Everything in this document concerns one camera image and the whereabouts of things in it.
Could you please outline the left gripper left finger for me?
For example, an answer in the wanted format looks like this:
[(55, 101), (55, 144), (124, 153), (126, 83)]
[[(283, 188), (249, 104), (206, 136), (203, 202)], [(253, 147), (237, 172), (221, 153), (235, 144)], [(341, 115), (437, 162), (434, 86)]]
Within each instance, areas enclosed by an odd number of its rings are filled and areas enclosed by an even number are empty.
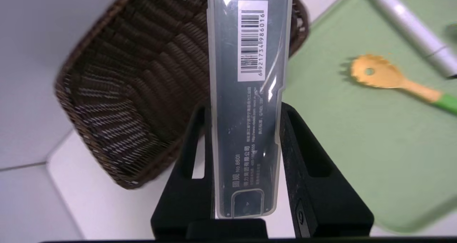
[[(210, 108), (199, 105), (191, 116), (181, 150), (151, 217), (156, 239), (185, 239), (191, 223), (215, 217)], [(204, 136), (204, 177), (192, 178), (196, 149)]]

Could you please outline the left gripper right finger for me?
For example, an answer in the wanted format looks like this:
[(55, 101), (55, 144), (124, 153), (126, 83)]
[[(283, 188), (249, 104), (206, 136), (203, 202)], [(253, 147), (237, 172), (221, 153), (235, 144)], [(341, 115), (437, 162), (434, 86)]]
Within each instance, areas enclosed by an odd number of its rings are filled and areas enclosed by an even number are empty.
[(281, 106), (280, 140), (296, 237), (369, 236), (374, 215), (287, 103)]

